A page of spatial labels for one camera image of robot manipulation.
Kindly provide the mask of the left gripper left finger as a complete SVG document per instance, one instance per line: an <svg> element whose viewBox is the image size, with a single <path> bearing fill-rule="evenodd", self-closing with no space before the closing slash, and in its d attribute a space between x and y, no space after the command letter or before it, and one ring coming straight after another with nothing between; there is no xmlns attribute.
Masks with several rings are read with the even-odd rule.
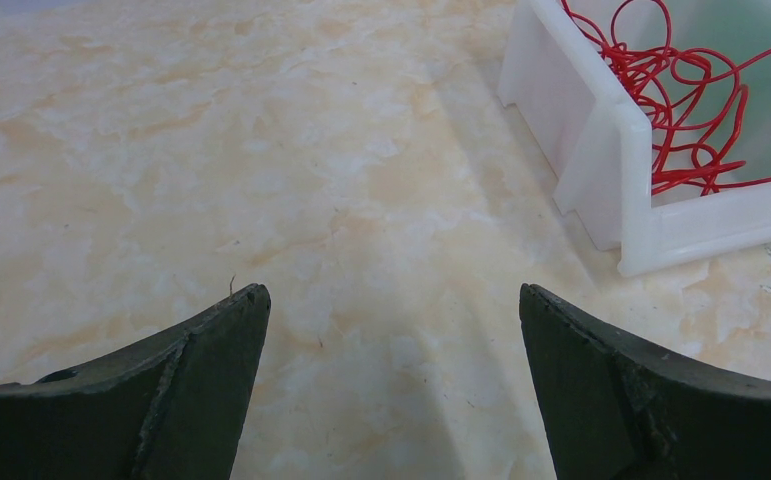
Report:
<svg viewBox="0 0 771 480"><path fill-rule="evenodd" d="M194 317L31 384L0 385L0 479L227 479L271 298Z"/></svg>

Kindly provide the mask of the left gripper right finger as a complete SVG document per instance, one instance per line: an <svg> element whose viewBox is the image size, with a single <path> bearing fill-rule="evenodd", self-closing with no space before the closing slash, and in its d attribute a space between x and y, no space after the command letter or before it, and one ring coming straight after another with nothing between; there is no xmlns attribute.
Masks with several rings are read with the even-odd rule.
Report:
<svg viewBox="0 0 771 480"><path fill-rule="evenodd" d="M694 360L525 284L519 317L560 479L771 479L771 381Z"/></svg>

